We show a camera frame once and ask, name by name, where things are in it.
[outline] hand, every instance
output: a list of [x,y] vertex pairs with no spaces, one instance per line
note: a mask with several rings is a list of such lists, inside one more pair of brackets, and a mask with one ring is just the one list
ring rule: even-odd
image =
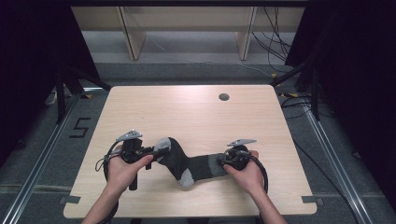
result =
[[[249,151],[252,156],[259,158],[257,151]],[[256,192],[258,189],[264,189],[262,171],[254,161],[249,161],[244,170],[235,170],[231,165],[224,165],[224,170],[232,175],[236,183],[248,194]]]
[[137,172],[153,159],[152,155],[143,157],[132,164],[126,163],[120,156],[111,158],[108,164],[107,186],[115,191],[124,192],[134,181]]

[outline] wooden table top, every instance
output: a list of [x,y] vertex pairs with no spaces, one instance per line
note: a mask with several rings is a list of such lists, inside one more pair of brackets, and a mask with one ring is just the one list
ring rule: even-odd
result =
[[[221,101],[226,93],[229,100]],[[314,214],[315,203],[292,142],[274,88],[269,85],[114,87],[92,136],[64,215],[85,217],[106,185],[95,164],[115,139],[135,129],[144,147],[175,138],[188,157],[222,153],[241,138],[256,139],[247,148],[260,153],[269,178],[268,194],[282,215]],[[183,189],[168,171],[152,163],[141,169],[136,191],[126,190],[116,217],[241,217],[259,211],[229,176],[201,180]]]

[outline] gray carpet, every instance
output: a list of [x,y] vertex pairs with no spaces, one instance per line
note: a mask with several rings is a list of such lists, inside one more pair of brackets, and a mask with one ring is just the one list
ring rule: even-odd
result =
[[[110,85],[182,85],[182,84],[266,84],[271,78],[267,74],[274,73],[268,65],[249,65],[248,68],[238,64],[106,64],[99,63],[97,68],[103,81]],[[277,69],[289,69],[278,66]],[[276,88],[278,92],[292,91],[295,78]],[[286,100],[279,97],[279,102]],[[80,220],[67,219],[63,216],[64,204],[62,197],[67,196],[74,184],[85,150],[90,143],[96,122],[106,101],[105,94],[94,95],[90,99],[80,99],[64,129],[62,137],[53,152],[49,163],[38,181],[35,192],[24,209],[19,223],[79,223]],[[288,104],[300,102],[300,99],[288,101]],[[304,115],[300,105],[283,109],[292,137],[303,147],[331,180],[337,185],[323,149],[315,133]],[[374,223],[396,223],[394,211],[382,195],[364,164],[351,155],[353,146],[348,141],[342,127],[338,124],[332,111],[325,104],[320,104],[321,125],[341,158],[349,177],[358,193],[363,198]],[[40,151],[50,137],[57,119],[56,105],[43,108],[40,116],[32,125],[31,131],[24,141],[26,147],[14,150],[6,164],[0,170],[0,216],[12,204],[16,193],[23,184],[35,164]],[[71,135],[82,134],[82,130],[74,130],[79,118],[79,126],[87,127],[83,138],[70,138]],[[354,223],[353,216],[346,202],[341,198],[329,181],[298,151],[309,185],[318,199],[318,211],[313,216],[285,216],[289,223]],[[129,223],[128,219],[115,219],[113,223]]]

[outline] silver track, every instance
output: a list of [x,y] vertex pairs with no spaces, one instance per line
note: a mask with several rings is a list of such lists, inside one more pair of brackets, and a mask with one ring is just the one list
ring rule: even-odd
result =
[[337,177],[337,180],[347,200],[349,201],[349,204],[352,206],[352,209],[359,223],[364,223],[364,224],[373,223],[359,193],[356,191],[355,187],[353,186],[351,180],[347,175],[346,170],[344,169],[344,166],[340,162],[334,148],[332,147],[329,138],[327,137],[325,131],[323,130],[320,121],[315,119],[311,111],[308,111],[306,115],[308,117],[309,122],[311,123],[312,128],[314,129],[315,134],[317,135],[317,138],[327,156],[327,159],[329,160],[330,165],[332,166],[332,169],[334,170],[334,174]]
[[21,187],[20,192],[18,193],[14,203],[9,207],[5,218],[3,219],[3,224],[8,223],[17,223],[21,217],[21,214],[28,203],[30,197],[32,196],[33,190],[35,189],[35,185],[37,184],[40,176],[42,175],[44,169],[47,166],[48,161],[52,155],[52,152],[56,148],[59,139],[62,136],[64,131],[64,126],[70,118],[70,114],[73,111],[73,108],[78,102],[80,95],[73,95],[67,104],[67,108],[64,114],[64,118],[61,120],[59,124],[55,125],[54,130],[49,138],[49,141],[44,146],[43,151],[38,157],[35,166],[32,171],[28,175],[24,184]]

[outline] person's left hand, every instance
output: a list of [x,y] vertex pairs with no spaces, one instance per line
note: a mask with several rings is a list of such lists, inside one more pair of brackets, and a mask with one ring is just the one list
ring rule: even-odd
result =
[[108,163],[107,185],[118,192],[124,192],[134,181],[140,168],[149,164],[153,159],[152,155],[143,157],[132,164],[126,163],[120,156],[111,158]]

